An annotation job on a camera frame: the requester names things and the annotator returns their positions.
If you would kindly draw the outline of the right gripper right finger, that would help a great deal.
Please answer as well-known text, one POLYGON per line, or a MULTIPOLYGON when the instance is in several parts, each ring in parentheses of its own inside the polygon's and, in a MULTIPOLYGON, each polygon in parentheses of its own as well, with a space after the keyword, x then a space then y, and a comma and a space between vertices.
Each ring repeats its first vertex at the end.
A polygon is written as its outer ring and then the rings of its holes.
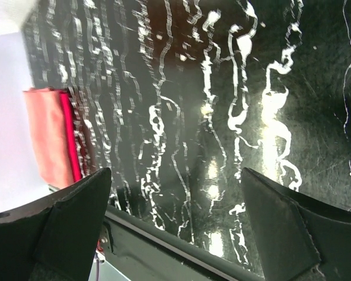
POLYGON ((266 280, 351 280, 351 212, 242 170, 266 280))

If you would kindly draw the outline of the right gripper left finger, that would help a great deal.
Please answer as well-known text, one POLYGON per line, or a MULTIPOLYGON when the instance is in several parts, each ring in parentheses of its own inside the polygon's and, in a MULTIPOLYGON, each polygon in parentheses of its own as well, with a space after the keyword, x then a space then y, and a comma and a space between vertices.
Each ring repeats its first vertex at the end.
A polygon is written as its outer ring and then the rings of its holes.
POLYGON ((108 205, 103 168, 0 213, 0 280, 88 280, 108 205))

